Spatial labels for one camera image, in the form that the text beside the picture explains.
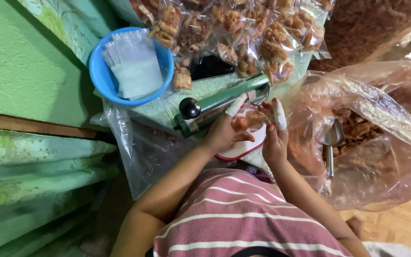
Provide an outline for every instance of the pink striped shirt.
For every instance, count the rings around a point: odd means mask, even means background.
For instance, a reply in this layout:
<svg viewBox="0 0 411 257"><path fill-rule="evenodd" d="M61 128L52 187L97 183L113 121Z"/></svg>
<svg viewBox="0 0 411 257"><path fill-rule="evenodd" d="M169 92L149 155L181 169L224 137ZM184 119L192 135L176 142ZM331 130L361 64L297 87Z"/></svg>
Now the pink striped shirt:
<svg viewBox="0 0 411 257"><path fill-rule="evenodd" d="M249 247L291 257L351 256L326 228L269 184L233 169L199 174L176 218L155 237L153 255L231 257Z"/></svg>

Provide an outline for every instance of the white finger bandage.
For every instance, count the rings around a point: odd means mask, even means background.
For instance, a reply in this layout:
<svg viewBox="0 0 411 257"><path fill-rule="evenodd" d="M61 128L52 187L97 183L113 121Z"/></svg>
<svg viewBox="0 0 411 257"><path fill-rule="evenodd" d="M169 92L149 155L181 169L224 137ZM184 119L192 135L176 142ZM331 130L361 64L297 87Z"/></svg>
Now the white finger bandage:
<svg viewBox="0 0 411 257"><path fill-rule="evenodd" d="M277 130L285 130L285 111L283 110L282 103L278 98L274 98L272 100L272 108L274 109L275 127L277 127Z"/></svg>
<svg viewBox="0 0 411 257"><path fill-rule="evenodd" d="M245 100L247 100L247 93L243 93L242 95L238 96L236 100L234 100L234 102L232 102L232 104L226 110L226 113L229 116L234 117L242 107Z"/></svg>

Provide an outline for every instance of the blue plastic basin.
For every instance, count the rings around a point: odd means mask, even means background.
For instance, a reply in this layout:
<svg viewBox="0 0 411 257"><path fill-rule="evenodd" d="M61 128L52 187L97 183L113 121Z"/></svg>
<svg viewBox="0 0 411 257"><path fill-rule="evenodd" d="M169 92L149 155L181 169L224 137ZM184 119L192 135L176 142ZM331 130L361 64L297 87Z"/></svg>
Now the blue plastic basin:
<svg viewBox="0 0 411 257"><path fill-rule="evenodd" d="M148 103L158 96L160 96L166 88L168 88L171 83L172 75L174 74L174 58L172 57L172 52L168 48L160 45L158 41L154 40L156 56L158 58L158 63L161 70L167 70L167 72L161 72L164 76L164 83L160 89L152 93L150 96L139 100L128 100L117 96L118 92L118 80L114 76L111 68L102 59L101 52L103 51L103 45L112 40L112 34L128 32L142 29L140 27L124 27L117 29L103 37L100 42L94 47L93 52L91 52L89 71L91 80L93 81L94 87L107 99L112 102L116 102L128 106L137 106L144 103Z"/></svg>

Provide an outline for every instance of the stainless steel scoop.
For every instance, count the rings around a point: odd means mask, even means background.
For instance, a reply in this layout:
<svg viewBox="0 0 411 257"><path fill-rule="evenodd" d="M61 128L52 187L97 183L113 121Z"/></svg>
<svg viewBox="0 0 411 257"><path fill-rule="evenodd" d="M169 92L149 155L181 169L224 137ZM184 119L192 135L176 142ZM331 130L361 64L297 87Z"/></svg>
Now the stainless steel scoop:
<svg viewBox="0 0 411 257"><path fill-rule="evenodd" d="M334 155L333 147L339 146L345 140L342 125L338 119L334 120L331 129L321 139L321 142L326 147L326 164L328 168L328 177L334 177Z"/></svg>

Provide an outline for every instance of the green wall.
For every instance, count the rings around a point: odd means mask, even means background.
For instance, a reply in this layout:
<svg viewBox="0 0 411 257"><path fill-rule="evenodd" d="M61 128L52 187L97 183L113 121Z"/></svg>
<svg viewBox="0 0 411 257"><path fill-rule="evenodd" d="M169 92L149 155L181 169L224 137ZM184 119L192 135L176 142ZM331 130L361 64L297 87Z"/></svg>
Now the green wall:
<svg viewBox="0 0 411 257"><path fill-rule="evenodd" d="M88 69L15 0L0 0L0 114L90 127L102 111Z"/></svg>

